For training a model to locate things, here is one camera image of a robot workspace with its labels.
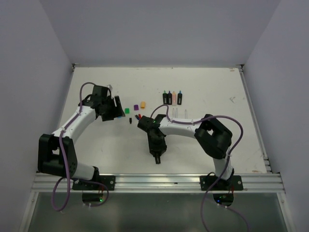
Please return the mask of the orange highlighter cap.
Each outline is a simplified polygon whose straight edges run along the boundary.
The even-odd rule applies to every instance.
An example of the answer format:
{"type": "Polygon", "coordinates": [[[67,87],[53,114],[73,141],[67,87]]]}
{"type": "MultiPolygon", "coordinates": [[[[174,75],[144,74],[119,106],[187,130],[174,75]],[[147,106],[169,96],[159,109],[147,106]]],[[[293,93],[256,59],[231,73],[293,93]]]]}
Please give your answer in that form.
{"type": "Polygon", "coordinates": [[[142,101],[142,102],[140,103],[140,108],[141,108],[141,109],[144,109],[145,106],[146,106],[146,102],[145,102],[145,101],[142,101]]]}

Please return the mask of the green black highlighter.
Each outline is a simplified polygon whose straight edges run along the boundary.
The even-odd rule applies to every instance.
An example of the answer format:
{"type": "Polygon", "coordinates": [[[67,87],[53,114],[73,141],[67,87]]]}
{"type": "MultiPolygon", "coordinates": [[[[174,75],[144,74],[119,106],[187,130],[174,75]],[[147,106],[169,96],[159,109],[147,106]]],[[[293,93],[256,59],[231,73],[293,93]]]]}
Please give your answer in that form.
{"type": "Polygon", "coordinates": [[[163,97],[163,104],[168,104],[168,94],[165,90],[162,94],[162,97],[163,97]]]}

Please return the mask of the purple black highlighter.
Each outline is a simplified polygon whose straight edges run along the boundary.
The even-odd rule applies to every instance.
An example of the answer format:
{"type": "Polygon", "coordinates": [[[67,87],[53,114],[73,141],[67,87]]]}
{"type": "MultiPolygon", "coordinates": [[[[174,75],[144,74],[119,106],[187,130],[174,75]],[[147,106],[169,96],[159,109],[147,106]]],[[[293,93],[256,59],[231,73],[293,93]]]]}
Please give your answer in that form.
{"type": "Polygon", "coordinates": [[[172,105],[172,93],[170,91],[167,94],[167,103],[168,105],[172,105]]]}

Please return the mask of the orange pink highlighter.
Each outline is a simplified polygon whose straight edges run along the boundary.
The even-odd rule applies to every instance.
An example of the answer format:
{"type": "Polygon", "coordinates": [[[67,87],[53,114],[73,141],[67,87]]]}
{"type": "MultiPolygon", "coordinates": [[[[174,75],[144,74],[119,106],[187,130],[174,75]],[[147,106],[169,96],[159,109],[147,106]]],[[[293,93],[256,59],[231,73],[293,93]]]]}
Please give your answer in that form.
{"type": "Polygon", "coordinates": [[[177,94],[175,91],[172,92],[172,106],[177,105],[177,94]]]}

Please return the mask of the blue black highlighter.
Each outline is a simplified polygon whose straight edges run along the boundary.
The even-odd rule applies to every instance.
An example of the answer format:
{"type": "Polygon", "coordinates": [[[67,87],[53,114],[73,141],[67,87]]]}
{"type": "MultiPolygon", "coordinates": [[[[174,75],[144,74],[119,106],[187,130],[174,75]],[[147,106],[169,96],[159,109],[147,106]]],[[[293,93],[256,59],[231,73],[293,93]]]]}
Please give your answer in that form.
{"type": "Polygon", "coordinates": [[[182,98],[183,98],[183,94],[182,94],[182,91],[180,90],[178,95],[177,95],[177,104],[178,105],[182,104],[182,98]]]}

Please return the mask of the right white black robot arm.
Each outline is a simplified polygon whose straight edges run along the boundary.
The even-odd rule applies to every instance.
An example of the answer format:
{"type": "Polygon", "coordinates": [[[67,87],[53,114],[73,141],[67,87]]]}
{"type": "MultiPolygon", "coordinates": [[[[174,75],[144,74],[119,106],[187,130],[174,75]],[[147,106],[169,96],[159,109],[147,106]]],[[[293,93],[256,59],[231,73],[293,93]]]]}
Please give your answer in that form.
{"type": "Polygon", "coordinates": [[[213,158],[215,184],[219,189],[232,185],[234,168],[227,161],[227,152],[232,144],[232,132],[213,115],[206,114],[201,119],[177,121],[167,115],[158,114],[155,118],[142,116],[137,127],[147,133],[150,154],[155,163],[161,163],[161,156],[167,150],[165,137],[179,135],[196,139],[203,151],[213,158]]]}

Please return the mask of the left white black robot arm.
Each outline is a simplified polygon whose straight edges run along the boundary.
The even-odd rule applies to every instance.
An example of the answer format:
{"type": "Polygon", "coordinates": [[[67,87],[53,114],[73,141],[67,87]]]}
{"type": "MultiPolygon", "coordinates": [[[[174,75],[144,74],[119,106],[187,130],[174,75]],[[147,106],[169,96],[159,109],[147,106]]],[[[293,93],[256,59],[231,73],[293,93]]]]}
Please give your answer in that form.
{"type": "Polygon", "coordinates": [[[92,93],[82,98],[70,119],[51,134],[39,138],[38,171],[64,178],[83,179],[91,190],[100,184],[97,168],[77,160],[74,144],[84,130],[95,120],[103,122],[123,117],[124,111],[119,96],[112,96],[112,87],[93,85],[92,93]]]}

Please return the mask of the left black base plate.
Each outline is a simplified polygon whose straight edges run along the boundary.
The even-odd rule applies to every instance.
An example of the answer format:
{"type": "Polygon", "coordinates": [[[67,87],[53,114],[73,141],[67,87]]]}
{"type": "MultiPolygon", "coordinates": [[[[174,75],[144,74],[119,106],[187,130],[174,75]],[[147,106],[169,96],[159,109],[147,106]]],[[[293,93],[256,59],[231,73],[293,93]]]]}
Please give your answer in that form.
{"type": "Polygon", "coordinates": [[[115,175],[98,175],[91,180],[74,180],[73,190],[98,190],[114,191],[116,183],[115,175]]]}

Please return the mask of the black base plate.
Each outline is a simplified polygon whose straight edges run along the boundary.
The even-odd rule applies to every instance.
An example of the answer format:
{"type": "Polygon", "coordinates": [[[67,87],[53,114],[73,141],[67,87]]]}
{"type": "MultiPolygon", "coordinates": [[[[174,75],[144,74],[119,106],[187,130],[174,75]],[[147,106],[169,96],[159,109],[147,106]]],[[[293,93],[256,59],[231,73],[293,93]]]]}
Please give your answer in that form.
{"type": "MultiPolygon", "coordinates": [[[[206,191],[215,181],[217,180],[217,176],[215,175],[201,175],[199,177],[200,187],[202,191],[206,191]]],[[[220,179],[211,189],[210,191],[242,191],[244,190],[242,179],[240,175],[233,175],[228,180],[220,179]]]]}
{"type": "Polygon", "coordinates": [[[114,191],[116,183],[115,175],[98,175],[91,180],[74,180],[73,190],[98,190],[114,191]]]}

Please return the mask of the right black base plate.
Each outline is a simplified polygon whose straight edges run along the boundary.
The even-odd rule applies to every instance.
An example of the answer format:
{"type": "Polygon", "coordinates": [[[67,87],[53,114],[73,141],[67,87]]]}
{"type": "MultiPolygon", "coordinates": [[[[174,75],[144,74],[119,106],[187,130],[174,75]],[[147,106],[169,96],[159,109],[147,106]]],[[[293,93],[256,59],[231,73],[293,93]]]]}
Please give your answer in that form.
{"type": "MultiPolygon", "coordinates": [[[[215,175],[201,175],[199,177],[200,187],[202,191],[206,191],[215,181],[217,180],[217,176],[215,175]]],[[[242,179],[240,175],[233,175],[228,180],[220,179],[211,189],[210,191],[242,191],[244,190],[242,179]]]]}

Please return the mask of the aluminium front rail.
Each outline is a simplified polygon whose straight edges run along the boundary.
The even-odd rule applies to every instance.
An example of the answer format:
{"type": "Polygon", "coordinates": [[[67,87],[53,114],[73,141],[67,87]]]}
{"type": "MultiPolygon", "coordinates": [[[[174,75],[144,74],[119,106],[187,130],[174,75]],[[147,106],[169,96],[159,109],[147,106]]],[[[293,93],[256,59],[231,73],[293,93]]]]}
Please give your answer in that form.
{"type": "MultiPolygon", "coordinates": [[[[113,192],[118,193],[199,193],[199,177],[206,174],[113,174],[116,177],[113,192]]],[[[241,193],[282,193],[285,191],[279,174],[240,175],[244,190],[241,193]]]]}

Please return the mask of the right aluminium side rail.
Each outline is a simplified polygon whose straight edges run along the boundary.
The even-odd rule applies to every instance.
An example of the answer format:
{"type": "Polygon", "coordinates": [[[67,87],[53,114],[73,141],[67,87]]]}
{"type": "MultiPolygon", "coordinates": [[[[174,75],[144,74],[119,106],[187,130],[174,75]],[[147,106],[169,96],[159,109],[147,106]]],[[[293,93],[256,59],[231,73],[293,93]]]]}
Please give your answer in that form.
{"type": "Polygon", "coordinates": [[[241,81],[242,81],[242,84],[243,84],[243,88],[244,88],[244,91],[245,91],[245,95],[246,95],[247,102],[248,102],[248,105],[249,105],[249,109],[250,109],[250,112],[251,112],[251,116],[252,116],[252,119],[253,119],[253,124],[254,124],[256,134],[257,134],[259,146],[261,148],[262,157],[263,157],[263,160],[264,160],[264,163],[265,163],[266,171],[267,171],[267,173],[272,174],[273,171],[271,169],[271,165],[270,165],[269,158],[268,158],[268,155],[267,155],[267,152],[266,152],[266,149],[265,149],[264,141],[263,141],[263,138],[262,138],[262,135],[261,135],[261,131],[260,131],[258,122],[257,122],[256,114],[255,114],[253,103],[252,103],[252,99],[250,97],[249,89],[247,87],[247,83],[246,83],[246,80],[245,80],[244,71],[243,71],[242,68],[238,68],[238,70],[239,70],[239,73],[240,73],[241,81]]]}

